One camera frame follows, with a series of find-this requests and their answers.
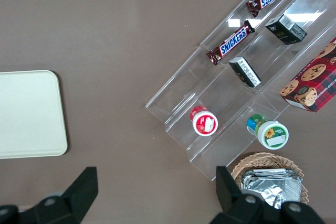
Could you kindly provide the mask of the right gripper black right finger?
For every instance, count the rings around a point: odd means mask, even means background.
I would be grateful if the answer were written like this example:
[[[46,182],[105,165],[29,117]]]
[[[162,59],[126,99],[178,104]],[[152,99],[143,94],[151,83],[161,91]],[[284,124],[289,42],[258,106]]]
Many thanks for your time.
[[[225,166],[216,167],[216,193],[222,212],[211,223],[324,223],[308,205],[287,201],[280,209],[242,193]]]

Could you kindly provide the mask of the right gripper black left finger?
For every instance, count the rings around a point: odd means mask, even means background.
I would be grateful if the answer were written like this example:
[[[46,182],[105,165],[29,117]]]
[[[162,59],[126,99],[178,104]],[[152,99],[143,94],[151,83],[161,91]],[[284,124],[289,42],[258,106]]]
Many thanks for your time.
[[[19,211],[1,206],[1,223],[81,223],[98,195],[96,167],[87,167],[60,196],[50,196]]]

